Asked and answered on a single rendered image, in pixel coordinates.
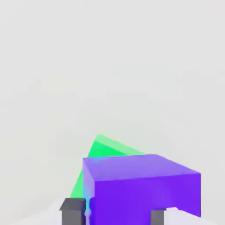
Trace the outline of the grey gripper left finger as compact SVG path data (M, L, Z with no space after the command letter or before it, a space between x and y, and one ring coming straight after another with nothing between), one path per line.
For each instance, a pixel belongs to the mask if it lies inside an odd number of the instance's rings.
M23 219L17 225L86 225L85 210L84 198L59 199L48 210Z

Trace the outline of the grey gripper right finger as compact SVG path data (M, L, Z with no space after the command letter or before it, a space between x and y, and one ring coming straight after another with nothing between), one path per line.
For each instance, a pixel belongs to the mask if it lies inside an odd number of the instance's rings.
M214 225L214 223L172 207L152 210L151 225Z

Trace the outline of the small green cube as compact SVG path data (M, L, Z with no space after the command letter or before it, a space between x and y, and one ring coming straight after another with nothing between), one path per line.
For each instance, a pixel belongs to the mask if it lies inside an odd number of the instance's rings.
M135 150L127 145L112 140L104 135L98 134L88 153L88 157L104 156L124 156L124 155L145 155L145 153ZM83 169L73 187L70 195L71 198L83 197Z

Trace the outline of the small purple cube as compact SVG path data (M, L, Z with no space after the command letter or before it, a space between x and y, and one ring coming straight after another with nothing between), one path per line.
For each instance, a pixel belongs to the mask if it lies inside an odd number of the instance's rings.
M201 174L157 154L83 159L89 225L151 225L151 211L201 215Z

